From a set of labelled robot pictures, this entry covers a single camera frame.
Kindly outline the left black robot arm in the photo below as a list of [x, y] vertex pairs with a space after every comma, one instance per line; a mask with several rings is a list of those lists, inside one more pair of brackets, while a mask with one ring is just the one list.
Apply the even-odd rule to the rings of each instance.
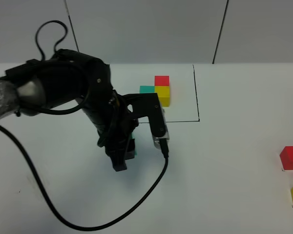
[[105, 148], [113, 169], [126, 170], [126, 160], [134, 158], [131, 134], [138, 122], [126, 118], [127, 102], [114, 90], [108, 64], [61, 49], [50, 60], [29, 60], [0, 77], [0, 117], [15, 111], [28, 116], [65, 115], [69, 111], [55, 108], [72, 100], [96, 127], [98, 146]]

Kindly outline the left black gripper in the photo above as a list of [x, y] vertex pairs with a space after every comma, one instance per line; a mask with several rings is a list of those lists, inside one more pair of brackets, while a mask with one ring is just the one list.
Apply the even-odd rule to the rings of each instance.
[[91, 96], [82, 108], [99, 134], [97, 145], [105, 148], [112, 167], [120, 172], [127, 169], [126, 159], [135, 158], [135, 139], [131, 133], [138, 121], [129, 120], [123, 123], [130, 113], [122, 95], [113, 90], [109, 100], [100, 100]]

